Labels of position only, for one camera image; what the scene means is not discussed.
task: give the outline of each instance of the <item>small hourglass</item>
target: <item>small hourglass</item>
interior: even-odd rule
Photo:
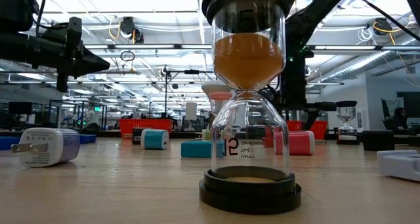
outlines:
[[[301,188],[289,171],[287,124],[258,94],[284,68],[290,6],[280,3],[290,1],[203,0],[215,74],[235,90],[213,121],[211,169],[200,182],[200,198],[213,207],[269,214],[300,205]],[[281,140],[282,155],[263,145],[267,137]]]
[[[338,145],[359,145],[357,140],[357,129],[350,124],[356,117],[356,101],[336,102],[337,117],[344,122],[338,129]]]

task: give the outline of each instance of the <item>wooden table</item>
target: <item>wooden table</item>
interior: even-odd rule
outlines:
[[[82,145],[78,158],[51,168],[23,168],[0,152],[0,223],[419,223],[420,183],[377,173],[362,146],[316,146],[292,156],[302,206],[281,215],[228,213],[200,202],[198,181],[210,159],[181,159],[120,139]]]

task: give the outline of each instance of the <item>red container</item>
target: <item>red container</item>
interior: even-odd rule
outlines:
[[[302,130],[302,122],[298,121],[286,121],[287,127],[289,128],[289,131],[300,131]],[[314,132],[315,139],[322,140],[324,139],[324,136],[326,134],[327,129],[327,122],[314,122],[312,127],[310,128],[310,131]]]
[[[168,133],[172,129],[172,120],[168,119],[119,119],[121,138],[131,139],[134,127],[147,127],[152,129],[166,129]]]

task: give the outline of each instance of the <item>black robotic arm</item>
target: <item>black robotic arm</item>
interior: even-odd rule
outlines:
[[[32,27],[32,14],[38,14],[36,0],[0,0],[0,58],[56,68],[57,89],[67,91],[68,76],[107,70],[110,63],[83,46],[80,18],[49,27],[39,36],[21,34]]]
[[[280,108],[303,109],[306,105],[305,58],[314,54],[305,49],[317,25],[341,0],[313,0],[306,8],[290,16],[285,22],[286,67],[282,72],[280,99],[275,104]],[[413,14],[420,21],[420,0],[407,0]]]

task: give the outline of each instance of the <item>power adapter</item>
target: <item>power adapter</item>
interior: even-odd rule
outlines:
[[[75,159],[80,135],[71,129],[31,128],[10,149],[23,166],[46,167]]]

